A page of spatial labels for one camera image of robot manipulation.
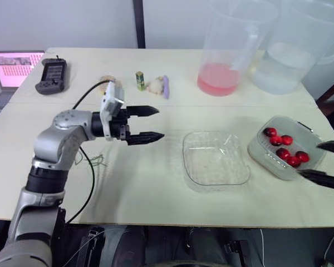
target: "wall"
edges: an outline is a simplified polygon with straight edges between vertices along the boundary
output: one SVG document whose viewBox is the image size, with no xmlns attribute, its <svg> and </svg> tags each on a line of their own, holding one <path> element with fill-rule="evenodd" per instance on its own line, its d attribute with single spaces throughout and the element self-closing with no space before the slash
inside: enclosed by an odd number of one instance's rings
<svg viewBox="0 0 334 267">
<path fill-rule="evenodd" d="M 282 0 L 269 1 L 280 7 Z M 203 48 L 208 0 L 144 0 L 144 18 L 147 48 Z M 334 84 L 334 63 L 316 65 L 303 84 L 319 98 Z"/>
<path fill-rule="evenodd" d="M 136 48 L 132 0 L 0 0 L 0 51 Z"/>
</svg>

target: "pink liquid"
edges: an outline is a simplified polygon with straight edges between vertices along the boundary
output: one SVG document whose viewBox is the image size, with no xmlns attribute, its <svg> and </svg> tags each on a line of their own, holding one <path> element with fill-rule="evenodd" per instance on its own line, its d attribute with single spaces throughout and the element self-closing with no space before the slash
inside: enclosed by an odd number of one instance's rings
<svg viewBox="0 0 334 267">
<path fill-rule="evenodd" d="M 235 91 L 239 81 L 239 72 L 230 70 L 230 66 L 208 63 L 200 69 L 197 84 L 205 93 L 213 96 L 226 96 Z"/>
</svg>

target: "clear water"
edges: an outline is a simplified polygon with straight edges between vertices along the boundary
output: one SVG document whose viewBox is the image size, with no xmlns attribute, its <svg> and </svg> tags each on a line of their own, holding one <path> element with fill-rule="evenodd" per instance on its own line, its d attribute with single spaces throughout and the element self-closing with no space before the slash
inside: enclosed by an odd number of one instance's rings
<svg viewBox="0 0 334 267">
<path fill-rule="evenodd" d="M 275 43 L 267 49 L 252 74 L 253 82 L 262 90 L 281 95 L 291 92 L 316 63 L 307 51 L 286 43 Z"/>
</svg>

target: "white table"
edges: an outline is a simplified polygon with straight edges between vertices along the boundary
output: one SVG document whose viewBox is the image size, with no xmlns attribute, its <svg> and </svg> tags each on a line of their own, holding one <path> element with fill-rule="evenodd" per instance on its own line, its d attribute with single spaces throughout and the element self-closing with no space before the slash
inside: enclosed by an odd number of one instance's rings
<svg viewBox="0 0 334 267">
<path fill-rule="evenodd" d="M 12 217 L 20 188 L 26 183 L 36 136 L 102 75 L 111 74 L 122 81 L 128 105 L 151 105 L 160 110 L 148 118 L 131 118 L 132 132 L 152 130 L 166 136 L 145 146 L 128 147 L 124 142 L 107 143 L 104 139 L 84 143 L 90 157 L 102 154 L 107 166 L 95 167 L 94 196 L 76 222 L 334 226 L 333 189 L 301 177 L 282 181 L 252 160 L 246 150 L 251 138 L 274 115 L 299 120 L 324 140 L 334 140 L 334 131 L 303 86 L 289 95 L 274 96 L 254 87 L 246 77 L 232 95 L 212 97 L 198 90 L 195 83 L 200 51 L 51 48 L 44 58 L 56 54 L 70 64 L 69 89 L 52 96 L 39 95 L 34 85 L 43 68 L 38 65 L 0 114 L 0 219 Z M 136 71 L 143 71 L 147 81 L 168 75 L 170 99 L 138 91 Z M 99 92 L 92 92 L 80 109 L 97 111 L 100 98 Z M 188 132 L 203 130 L 225 130 L 240 138 L 252 173 L 246 184 L 213 193 L 195 192 L 187 186 L 181 139 Z M 334 154 L 327 153 L 318 169 L 334 175 Z M 67 218 L 85 202 L 90 186 L 86 161 L 74 165 L 62 204 Z"/>
</svg>

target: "water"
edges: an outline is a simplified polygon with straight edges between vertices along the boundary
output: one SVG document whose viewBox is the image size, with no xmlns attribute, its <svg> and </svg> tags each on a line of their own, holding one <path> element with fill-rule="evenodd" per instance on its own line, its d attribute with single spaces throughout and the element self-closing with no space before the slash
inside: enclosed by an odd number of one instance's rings
<svg viewBox="0 0 334 267">
<path fill-rule="evenodd" d="M 291 92 L 315 63 L 310 53 L 291 44 L 275 43 L 267 49 L 252 80 L 260 89 L 282 95 Z"/>
<path fill-rule="evenodd" d="M 235 91 L 240 81 L 239 71 L 221 63 L 205 64 L 199 71 L 199 88 L 213 96 L 226 96 Z"/>
</svg>

